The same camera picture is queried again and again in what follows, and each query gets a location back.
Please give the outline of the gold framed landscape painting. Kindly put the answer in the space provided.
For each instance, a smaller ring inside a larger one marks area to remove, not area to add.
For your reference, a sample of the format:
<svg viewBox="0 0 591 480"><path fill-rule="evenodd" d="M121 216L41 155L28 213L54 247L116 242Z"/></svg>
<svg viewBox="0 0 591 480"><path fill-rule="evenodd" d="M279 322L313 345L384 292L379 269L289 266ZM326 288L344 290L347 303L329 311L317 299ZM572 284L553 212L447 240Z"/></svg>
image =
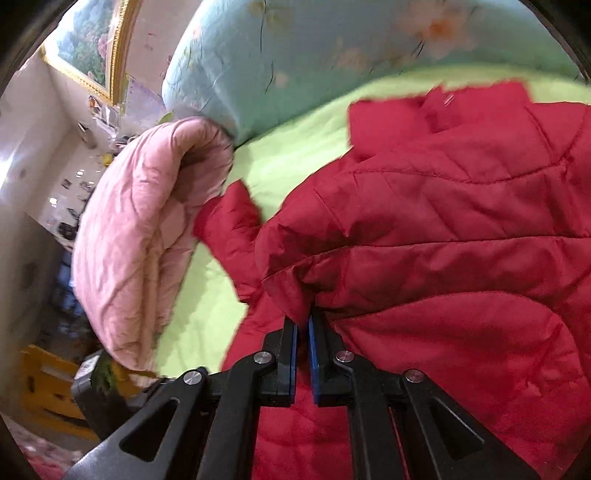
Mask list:
<svg viewBox="0 0 591 480"><path fill-rule="evenodd" d="M74 2L42 43L43 60L107 103L119 103L140 7L137 0Z"/></svg>

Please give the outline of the red quilted puffer jacket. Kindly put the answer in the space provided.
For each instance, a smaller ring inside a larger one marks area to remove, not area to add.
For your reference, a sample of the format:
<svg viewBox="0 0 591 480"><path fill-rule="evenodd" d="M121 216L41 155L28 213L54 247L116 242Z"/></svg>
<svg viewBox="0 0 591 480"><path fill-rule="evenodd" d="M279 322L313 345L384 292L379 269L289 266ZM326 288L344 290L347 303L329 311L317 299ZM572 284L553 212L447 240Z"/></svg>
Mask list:
<svg viewBox="0 0 591 480"><path fill-rule="evenodd" d="M590 109L518 82L349 107L351 147L263 220L245 183L194 232L247 312L224 366L312 308L423 370L544 479L590 435Z"/></svg>

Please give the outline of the teal floral duvet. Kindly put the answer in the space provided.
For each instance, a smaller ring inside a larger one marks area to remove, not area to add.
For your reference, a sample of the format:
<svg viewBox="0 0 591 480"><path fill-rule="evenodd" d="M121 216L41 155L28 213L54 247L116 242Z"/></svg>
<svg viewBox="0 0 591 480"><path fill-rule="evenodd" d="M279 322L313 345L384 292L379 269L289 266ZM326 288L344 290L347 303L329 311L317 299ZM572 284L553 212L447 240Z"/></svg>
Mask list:
<svg viewBox="0 0 591 480"><path fill-rule="evenodd" d="M582 73L531 1L204 1L161 95L240 143L370 80L468 63Z"/></svg>

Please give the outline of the pink folded quilt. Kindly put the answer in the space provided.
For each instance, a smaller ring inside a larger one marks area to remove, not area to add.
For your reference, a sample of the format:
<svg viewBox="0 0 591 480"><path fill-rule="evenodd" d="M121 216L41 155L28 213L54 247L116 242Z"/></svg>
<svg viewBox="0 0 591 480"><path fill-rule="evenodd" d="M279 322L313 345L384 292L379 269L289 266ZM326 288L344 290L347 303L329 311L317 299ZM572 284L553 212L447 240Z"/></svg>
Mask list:
<svg viewBox="0 0 591 480"><path fill-rule="evenodd" d="M195 248L193 222L221 193L232 163L231 139L211 120L160 124L123 148L86 203L73 248L73 290L122 366L153 369Z"/></svg>

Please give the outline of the white cabinet with clutter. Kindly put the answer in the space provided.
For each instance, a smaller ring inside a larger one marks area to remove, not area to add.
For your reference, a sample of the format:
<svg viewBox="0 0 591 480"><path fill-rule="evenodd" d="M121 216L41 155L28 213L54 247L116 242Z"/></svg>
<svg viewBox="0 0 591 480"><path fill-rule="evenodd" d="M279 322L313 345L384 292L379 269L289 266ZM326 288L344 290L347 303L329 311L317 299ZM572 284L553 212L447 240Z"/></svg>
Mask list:
<svg viewBox="0 0 591 480"><path fill-rule="evenodd" d="M72 245L118 127L99 92L34 54L1 97L1 202Z"/></svg>

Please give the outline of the yellow plastic crate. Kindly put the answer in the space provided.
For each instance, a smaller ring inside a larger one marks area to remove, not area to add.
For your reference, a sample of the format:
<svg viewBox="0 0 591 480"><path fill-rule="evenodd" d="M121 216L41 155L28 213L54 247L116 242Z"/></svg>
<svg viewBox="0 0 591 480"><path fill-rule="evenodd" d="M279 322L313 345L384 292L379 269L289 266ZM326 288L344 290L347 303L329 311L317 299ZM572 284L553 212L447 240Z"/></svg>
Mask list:
<svg viewBox="0 0 591 480"><path fill-rule="evenodd" d="M20 356L20 405L42 427L58 433L97 440L71 392L82 363L30 344Z"/></svg>

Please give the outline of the light green bed sheet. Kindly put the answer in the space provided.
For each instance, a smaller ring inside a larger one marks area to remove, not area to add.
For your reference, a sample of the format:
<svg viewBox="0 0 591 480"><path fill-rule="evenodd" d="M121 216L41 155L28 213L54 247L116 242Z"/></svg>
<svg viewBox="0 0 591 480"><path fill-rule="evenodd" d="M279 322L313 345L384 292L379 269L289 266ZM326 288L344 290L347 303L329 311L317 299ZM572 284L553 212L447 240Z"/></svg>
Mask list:
<svg viewBox="0 0 591 480"><path fill-rule="evenodd" d="M426 93L437 86L458 89L505 80L522 81L537 102L589 103L590 86L512 66L475 65L418 69L356 88L310 113L290 120L235 151L228 182L241 180L263 219L279 209L291 190L349 149L349 104ZM191 367L221 370L246 307L238 301L224 269L203 244L192 254L171 320L154 354L158 374L176 377Z"/></svg>

